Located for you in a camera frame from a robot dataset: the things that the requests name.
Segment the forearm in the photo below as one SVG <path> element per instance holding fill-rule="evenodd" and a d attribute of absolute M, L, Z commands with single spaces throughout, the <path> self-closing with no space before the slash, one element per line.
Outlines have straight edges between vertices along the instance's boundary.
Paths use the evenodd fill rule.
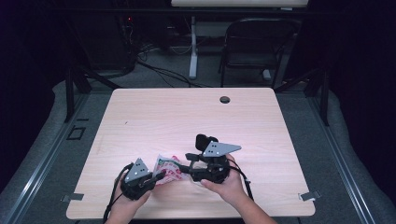
<path fill-rule="evenodd" d="M 269 217 L 256 203 L 254 203 L 248 196 L 241 199 L 235 204 L 231 204 L 236 211 L 241 215 L 246 224 L 257 223 L 276 223 Z"/>

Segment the desk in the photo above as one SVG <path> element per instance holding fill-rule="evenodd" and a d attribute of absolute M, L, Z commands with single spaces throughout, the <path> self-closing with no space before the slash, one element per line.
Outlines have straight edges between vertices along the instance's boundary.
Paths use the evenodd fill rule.
<path fill-rule="evenodd" d="M 227 96 L 230 103 L 219 98 Z M 273 217 L 315 213 L 288 129 L 272 89 L 130 89 L 115 90 L 75 193 L 67 217 L 102 218 L 113 181 L 126 164 L 142 158 L 153 169 L 159 154 L 177 156 L 195 149 L 195 136 L 215 136 L 242 147 L 233 154 L 251 181 L 255 202 Z M 190 181 L 157 186 L 136 218 L 239 217 L 219 195 Z"/>
<path fill-rule="evenodd" d="M 172 7 L 306 7 L 308 0 L 172 0 Z M 196 48 L 195 17 L 191 17 L 190 79 L 197 77 L 198 55 Z"/>

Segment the person's left hand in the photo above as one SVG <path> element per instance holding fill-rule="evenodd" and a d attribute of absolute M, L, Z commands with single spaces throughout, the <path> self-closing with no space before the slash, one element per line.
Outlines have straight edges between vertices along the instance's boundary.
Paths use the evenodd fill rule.
<path fill-rule="evenodd" d="M 117 197 L 122 194 L 120 182 L 123 179 L 124 175 L 122 175 L 119 184 L 117 185 L 116 192 L 114 193 L 114 200 L 116 200 Z M 108 217 L 106 224 L 129 223 L 136 214 L 137 209 L 139 209 L 148 200 L 150 194 L 151 190 L 147 191 L 137 201 L 133 201 L 125 197 L 124 195 L 121 195 L 111 206 L 110 216 Z"/>

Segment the hand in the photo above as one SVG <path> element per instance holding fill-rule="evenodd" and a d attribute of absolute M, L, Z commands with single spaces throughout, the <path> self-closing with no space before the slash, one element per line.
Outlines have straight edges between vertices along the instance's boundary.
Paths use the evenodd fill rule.
<path fill-rule="evenodd" d="M 120 188 L 120 182 L 123 179 L 123 177 L 124 175 L 122 175 L 122 177 L 120 178 L 119 184 L 117 185 L 116 188 L 116 192 L 114 193 L 114 200 L 116 200 L 116 202 L 111 206 L 110 216 L 108 217 L 106 224 L 129 223 L 136 214 L 137 209 L 139 209 L 148 200 L 149 195 L 151 193 L 151 190 L 147 191 L 137 201 L 132 201 L 131 199 L 125 197 L 124 195 L 121 195 L 122 191 Z"/>
<path fill-rule="evenodd" d="M 233 156 L 230 154 L 227 154 L 226 157 L 228 160 L 235 161 Z M 215 184 L 206 179 L 201 180 L 201 184 L 205 188 L 219 194 L 226 203 L 229 203 L 232 206 L 235 206 L 237 203 L 241 203 L 248 198 L 242 186 L 241 176 L 235 170 L 230 170 L 229 176 L 221 184 Z"/>

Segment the person's right hand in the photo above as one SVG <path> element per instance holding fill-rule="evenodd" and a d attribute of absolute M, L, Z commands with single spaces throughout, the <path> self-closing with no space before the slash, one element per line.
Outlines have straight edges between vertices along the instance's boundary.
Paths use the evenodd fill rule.
<path fill-rule="evenodd" d="M 236 167 L 232 162 L 235 161 L 233 156 L 227 154 L 226 157 L 228 160 L 231 160 L 229 161 L 230 166 Z M 235 170 L 230 170 L 229 176 L 221 184 L 216 184 L 206 179 L 201 180 L 201 184 L 205 188 L 219 194 L 226 203 L 229 203 L 232 206 L 235 206 L 237 203 L 241 203 L 247 198 L 249 199 L 242 186 L 241 176 Z"/>

